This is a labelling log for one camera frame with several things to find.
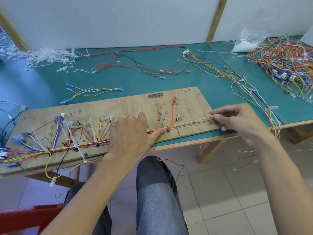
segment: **table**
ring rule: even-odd
[[[198,57],[212,59],[215,62],[224,66],[229,65],[227,63],[228,60],[223,60],[221,58],[221,55],[216,52],[204,53],[198,51],[198,49],[202,51],[214,51],[210,46],[205,43],[187,44],[186,49],[189,49]],[[119,50],[119,48],[89,49],[88,53],[95,54],[116,50]],[[182,57],[182,52],[184,50],[185,49],[183,48],[166,48],[154,51],[131,52],[127,53],[127,55],[131,56],[131,58],[135,59],[137,62],[143,63],[149,68],[171,68],[174,66],[177,59]],[[87,55],[87,51],[85,49],[77,49],[76,51],[83,55]],[[146,94],[150,92],[165,91],[191,86],[197,86],[199,88],[199,90],[202,92],[203,96],[213,109],[224,105],[246,102],[244,99],[233,95],[230,90],[230,81],[226,79],[211,77],[210,75],[193,66],[187,67],[188,70],[191,70],[190,73],[169,75],[166,76],[166,79],[154,78],[147,74],[130,69],[125,69],[122,67],[110,67],[101,69],[95,74],[90,74],[83,71],[76,71],[75,73],[73,73],[73,71],[76,69],[90,71],[90,69],[92,69],[95,65],[105,62],[110,58],[112,58],[112,55],[95,56],[91,57],[90,59],[79,59],[72,64],[72,68],[67,69],[68,73],[66,73],[65,71],[56,71],[64,66],[70,67],[71,65],[69,64],[53,63],[47,66],[30,69],[25,66],[24,60],[9,60],[5,64],[2,64],[0,66],[0,85],[2,86],[0,99],[26,105],[28,106],[28,109],[58,106],[61,101],[64,101],[72,96],[72,93],[66,90],[65,83],[68,82],[81,88],[123,87],[124,89],[124,92],[113,91],[110,93],[99,95],[95,98],[76,97],[73,99],[73,103],[130,96],[135,94]],[[246,58],[242,57],[237,59],[243,62]],[[132,62],[130,59],[123,56],[119,56],[117,60],[120,61],[120,64],[130,64]],[[180,59],[177,65],[177,70],[183,70],[186,65],[187,63],[183,59]],[[245,69],[235,70],[237,70],[241,74],[246,74],[245,72],[241,71],[248,71],[249,68],[246,67]],[[268,76],[262,71],[259,71],[256,76],[268,79]],[[253,79],[254,81],[255,76],[253,76],[251,72],[249,72],[249,77],[251,77],[251,80]],[[261,91],[261,95],[267,95],[267,98],[265,100],[268,102],[269,105],[279,106],[279,109],[277,109],[276,111],[274,110],[274,112],[278,116],[278,118],[284,123],[282,125],[282,128],[289,128],[297,125],[313,123],[313,108],[311,106],[308,106],[307,103],[305,103],[306,105],[303,105],[303,102],[301,100],[295,99],[297,100],[297,102],[295,103],[295,107],[297,107],[296,109],[299,111],[301,111],[301,109],[305,109],[305,116],[303,116],[302,114],[294,114],[293,117],[290,117],[288,114],[290,114],[290,111],[293,110],[292,107],[294,107],[291,104],[293,102],[293,99],[290,96],[281,97],[281,89],[276,87],[270,81],[256,81],[253,82],[253,84],[257,89],[259,89],[259,91]],[[271,99],[271,95],[279,95],[279,97]],[[288,107],[283,107],[288,105],[292,105],[292,107],[289,107],[290,111],[287,111]],[[10,112],[11,115],[16,115],[19,110],[19,107],[16,108],[11,105],[7,107],[9,108],[8,112]],[[261,120],[267,126],[269,126],[268,120],[262,110],[256,108],[254,108],[254,110],[261,118]],[[5,119],[7,117],[7,113],[0,113],[1,118]],[[1,121],[1,127],[3,127],[4,122],[7,121]],[[155,146],[157,150],[166,150],[210,142],[210,145],[206,149],[204,149],[203,153],[198,158],[198,162],[202,163],[205,162],[209,158],[209,156],[212,155],[219,147],[221,147],[223,143],[226,142],[226,140],[232,137],[238,137],[237,133],[234,131],[222,132],[221,130],[217,130],[213,132],[157,143],[155,144]],[[64,163],[61,165],[61,168],[70,167],[78,163],[78,161],[72,163]],[[56,167],[57,166],[50,166],[48,170],[54,170],[56,169]],[[43,176],[42,170],[21,170],[18,173],[8,174],[4,176],[27,176],[34,179],[50,182],[50,179],[47,179],[45,176]],[[56,181],[56,184],[70,187],[76,181],[77,180],[71,178],[60,177]]]

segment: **jeans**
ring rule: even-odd
[[[73,186],[64,205],[75,196],[85,182]],[[137,235],[188,235],[175,179],[156,156],[147,156],[137,167]],[[111,235],[112,220],[106,206],[92,235]]]

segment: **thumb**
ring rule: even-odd
[[[225,117],[225,116],[223,116],[223,115],[220,115],[220,114],[214,114],[214,115],[213,115],[213,118],[214,118],[217,122],[219,122],[219,123],[221,123],[221,124],[228,124],[228,123],[229,123],[229,118],[228,118],[228,117]]]
[[[154,142],[157,140],[157,138],[160,137],[165,132],[166,132],[165,128],[159,128],[159,129],[155,130],[152,134],[148,134],[150,145],[154,144]]]

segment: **wooden wall frame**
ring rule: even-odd
[[[213,37],[215,35],[217,26],[219,24],[219,20],[221,19],[221,16],[223,14],[226,2],[227,2],[227,0],[219,0],[218,6],[217,6],[217,9],[215,12],[215,16],[214,16],[214,19],[212,21],[210,31],[209,31],[209,34],[207,37],[207,41],[206,41],[207,44],[212,43],[212,40],[213,40]]]
[[[0,11],[0,26],[20,51],[28,50],[25,47],[25,44],[23,43],[22,39],[19,37],[18,33],[14,30],[14,28],[11,26],[11,24],[5,18],[1,11]]]

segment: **left hand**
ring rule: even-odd
[[[165,128],[147,134],[147,119],[143,112],[138,118],[133,115],[119,117],[110,125],[110,151],[114,157],[128,161],[135,165],[155,140],[165,133]]]

